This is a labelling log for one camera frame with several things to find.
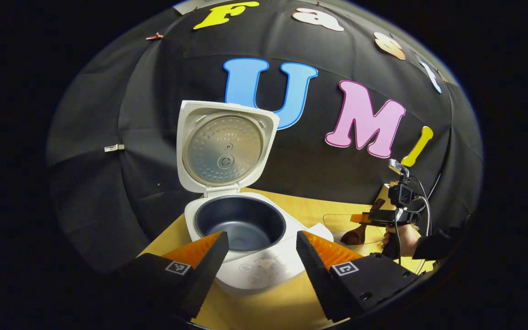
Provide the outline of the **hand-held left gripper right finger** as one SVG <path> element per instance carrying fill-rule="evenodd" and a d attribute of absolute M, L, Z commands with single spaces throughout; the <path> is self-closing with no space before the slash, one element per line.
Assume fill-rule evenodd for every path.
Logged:
<path fill-rule="evenodd" d="M 362 256 L 308 231 L 296 250 L 325 317 L 353 319 L 386 306 L 420 278 L 382 253 Z"/>

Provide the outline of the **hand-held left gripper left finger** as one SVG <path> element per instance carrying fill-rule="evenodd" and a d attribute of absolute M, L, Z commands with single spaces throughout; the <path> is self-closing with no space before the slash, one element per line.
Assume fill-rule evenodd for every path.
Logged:
<path fill-rule="evenodd" d="M 228 252 L 228 233 L 219 231 L 163 255 L 143 253 L 122 268 L 122 278 L 160 313 L 191 320 Z"/>

